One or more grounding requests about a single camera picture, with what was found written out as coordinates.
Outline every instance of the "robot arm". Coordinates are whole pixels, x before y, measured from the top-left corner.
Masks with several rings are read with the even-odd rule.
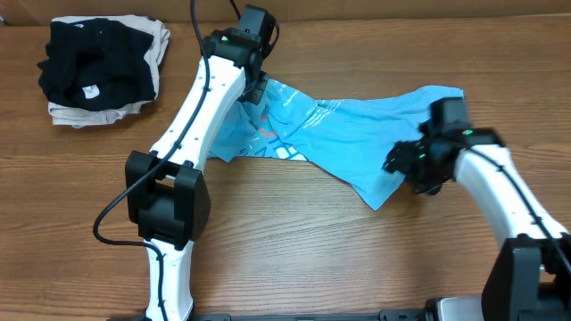
[[[203,106],[190,127],[181,147],[170,158],[171,164],[183,166],[192,163],[192,169],[204,172],[204,164],[211,149],[212,142],[219,131],[222,120],[234,102],[240,98],[245,89],[246,77],[244,67],[237,68],[234,62],[212,56],[209,58],[211,81],[209,93]],[[177,140],[190,115],[197,106],[204,87],[204,58],[201,59],[196,79],[186,97],[177,117],[161,139],[153,145],[150,153],[162,158]],[[157,246],[164,259],[164,276],[162,289],[164,305],[169,320],[187,320],[192,312],[193,299],[190,294],[190,266],[193,241],[188,241],[179,251],[175,245],[152,238],[146,242]],[[158,302],[159,262],[156,253],[147,250],[150,265],[151,294],[149,307],[145,315],[152,320],[161,320],[162,314]]]
[[[554,238],[559,239],[563,233],[568,233],[537,201],[517,173],[508,148],[497,144],[480,144],[471,148],[504,167]],[[518,235],[528,235],[536,240],[545,239],[545,234],[530,216],[515,187],[490,162],[474,152],[462,150],[456,160],[454,177],[458,184],[470,192],[484,213],[499,247],[506,239],[517,238]]]
[[[517,173],[508,148],[493,130],[471,127],[462,98],[431,104],[419,130],[420,140],[395,144],[385,170],[404,174],[415,193],[434,195],[456,179],[501,247],[482,295],[430,300],[420,313],[441,321],[568,320],[571,237]],[[540,283],[542,268],[556,276],[552,283]]]
[[[567,230],[543,208],[517,173],[509,149],[491,129],[472,128],[462,98],[444,98],[431,105],[431,119],[419,129],[416,142],[398,142],[389,153],[385,170],[400,171],[416,193],[436,194],[454,178],[466,188],[484,213],[498,245],[518,235],[546,238],[525,205],[524,198],[554,238]],[[502,166],[514,179],[486,158]]]
[[[269,43],[276,20],[264,9],[246,6],[238,29],[215,30],[203,40],[208,57],[200,60],[194,84],[177,117],[149,154],[132,152],[125,165],[127,186],[133,185],[166,157],[194,114],[210,66],[210,84],[179,148],[153,180],[128,196],[128,212],[139,236],[163,255],[163,276],[156,253],[148,250],[151,294],[145,317],[163,320],[159,291],[169,321],[187,320],[193,313],[190,267],[193,244],[210,215],[211,200],[203,178],[204,165],[222,121],[236,100],[259,103],[269,77],[261,63],[273,48]],[[159,184],[173,179],[174,187]]]

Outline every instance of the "black wire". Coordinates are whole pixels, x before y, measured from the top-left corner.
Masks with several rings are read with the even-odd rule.
[[[232,7],[234,8],[234,11],[236,12],[236,16],[237,16],[238,19],[240,20],[240,18],[242,18],[242,14],[240,14],[240,10],[238,10],[238,6],[237,6],[236,3],[234,2],[234,0],[230,0],[230,3],[232,4]]]
[[[555,239],[553,238],[553,236],[551,235],[550,231],[547,229],[547,227],[545,227],[545,225],[543,224],[542,218],[540,218],[539,216],[537,216],[537,214],[534,211],[534,208],[532,207],[532,205],[529,203],[529,201],[527,200],[527,198],[525,197],[524,192],[521,190],[521,188],[519,187],[519,185],[517,184],[516,180],[508,173],[508,171],[505,169],[505,167],[503,165],[498,164],[495,160],[491,159],[488,155],[479,152],[477,150],[472,149],[470,146],[465,145],[465,144],[461,144],[458,142],[450,142],[455,144],[456,146],[458,146],[459,148],[464,148],[469,152],[472,152],[478,156],[480,156],[482,159],[488,161],[489,163],[491,163],[494,167],[496,167],[498,169],[498,171],[502,172],[503,175],[506,176],[506,178],[508,179],[508,181],[514,186],[514,188],[516,189],[517,194],[519,195],[519,198],[521,198],[522,202],[524,203],[525,207],[527,208],[527,211],[529,212],[529,215],[534,219],[535,224],[542,230],[543,234],[545,235],[545,237],[548,239],[548,241],[550,242],[550,244],[553,246],[553,248],[555,249],[555,252],[557,253],[557,255],[559,256],[559,258],[561,259],[561,262],[563,263],[563,267],[566,270],[567,274],[569,275],[569,277],[571,277],[571,264],[569,264],[569,261],[567,260],[567,257],[565,255],[565,253],[561,250],[561,248],[559,248],[559,245],[557,244],[557,242],[555,241]]]
[[[279,25],[276,22],[276,38],[274,39],[274,42],[271,43],[271,46],[269,47],[269,54],[271,54],[272,50],[274,50],[274,47],[276,46],[277,40],[279,39]]]
[[[204,81],[203,93],[200,96],[198,104],[196,105],[196,108],[194,109],[194,112],[190,116],[190,119],[186,123],[185,127],[180,132],[178,139],[174,142],[174,144],[170,148],[169,152],[167,152],[167,154],[161,159],[161,161],[159,161],[159,163],[157,163],[151,170],[149,170],[146,174],[144,174],[141,178],[139,178],[133,185],[129,186],[125,191],[123,191],[123,193],[119,194],[119,196],[117,196],[112,202],[110,202],[109,205],[107,205],[101,211],[99,216],[97,216],[97,218],[95,219],[95,222],[93,224],[93,235],[101,243],[110,244],[110,245],[141,246],[141,247],[145,247],[147,249],[150,249],[156,253],[157,260],[159,261],[159,307],[161,307],[162,318],[164,319],[164,321],[168,321],[168,319],[167,319],[167,311],[164,308],[164,301],[162,299],[162,279],[163,279],[163,274],[164,274],[164,264],[163,264],[163,256],[162,256],[161,250],[159,250],[159,248],[157,248],[156,246],[154,246],[153,244],[150,244],[150,243],[134,242],[134,241],[114,241],[114,240],[110,240],[108,238],[105,238],[99,234],[99,225],[101,224],[101,221],[103,220],[103,218],[117,204],[119,204],[127,195],[132,193],[136,188],[138,188],[141,184],[147,182],[149,179],[155,178],[157,172],[162,168],[162,166],[164,166],[164,164],[167,163],[167,161],[169,161],[170,157],[179,148],[180,143],[185,138],[186,133],[190,129],[191,125],[193,124],[194,120],[196,119],[196,116],[198,115],[198,112],[201,110],[201,108],[203,106],[204,99],[206,98],[206,94],[208,93],[208,88],[210,86],[211,69],[210,69],[210,64],[208,62],[208,58],[206,58],[206,52],[204,51],[202,36],[201,36],[200,30],[198,28],[198,23],[196,22],[196,14],[194,11],[194,2],[195,2],[195,0],[191,0],[191,2],[190,2],[190,15],[191,15],[191,19],[193,22],[194,33],[196,34],[196,39],[198,40],[198,45],[200,46],[201,53],[203,54],[204,69],[205,69],[205,73],[206,73],[206,75],[205,75],[206,79]]]

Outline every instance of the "black t-shirt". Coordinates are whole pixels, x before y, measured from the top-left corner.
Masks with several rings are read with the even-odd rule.
[[[39,85],[50,102],[102,111],[154,99],[144,59],[152,35],[107,19],[52,22],[50,30],[49,58],[37,65],[43,71]],[[99,95],[86,98],[83,87],[93,85]]]

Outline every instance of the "wooden table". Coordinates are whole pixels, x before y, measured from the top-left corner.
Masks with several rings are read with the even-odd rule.
[[[228,25],[204,24],[203,34]],[[571,18],[281,27],[264,69],[315,98],[463,88],[474,123],[501,133],[544,207],[571,227]],[[169,28],[159,100],[117,125],[80,130],[52,125],[37,85],[49,29],[0,29],[0,319],[101,320],[145,309],[145,251],[98,243],[91,226],[124,188],[129,153],[149,149],[192,85],[192,30]],[[194,247],[199,313],[419,307],[481,292],[497,255],[483,215],[452,183],[430,199],[403,187],[373,211],[309,163],[209,160],[205,176],[213,207]],[[102,230],[138,240],[125,203]]]

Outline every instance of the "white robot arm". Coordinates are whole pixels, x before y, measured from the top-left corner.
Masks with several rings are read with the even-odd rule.
[[[216,138],[222,120],[234,102],[244,94],[246,78],[244,67],[237,68],[234,62],[212,56],[209,58],[211,80],[209,93],[203,106],[190,127],[181,147],[170,157],[170,162],[183,165],[190,161],[193,169],[204,172],[204,164]],[[190,115],[197,106],[204,87],[204,58],[201,59],[196,79],[185,99],[177,117],[161,139],[153,145],[151,153],[158,158],[164,157],[177,140]],[[193,299],[190,294],[190,263],[193,242],[188,241],[182,251],[171,243],[152,238],[149,243],[157,246],[164,256],[164,277],[162,280],[162,298],[169,320],[187,320],[192,312]],[[156,253],[148,250],[151,267],[151,296],[145,315],[152,320],[162,320],[159,306],[158,286],[159,262]]]
[[[385,170],[404,174],[416,193],[434,195],[455,179],[484,213],[501,251],[482,295],[438,300],[422,313],[440,321],[568,320],[568,231],[535,198],[495,132],[471,127],[462,98],[444,98],[430,108],[431,119],[419,128],[424,136],[396,143]],[[540,269],[555,281],[540,284]]]

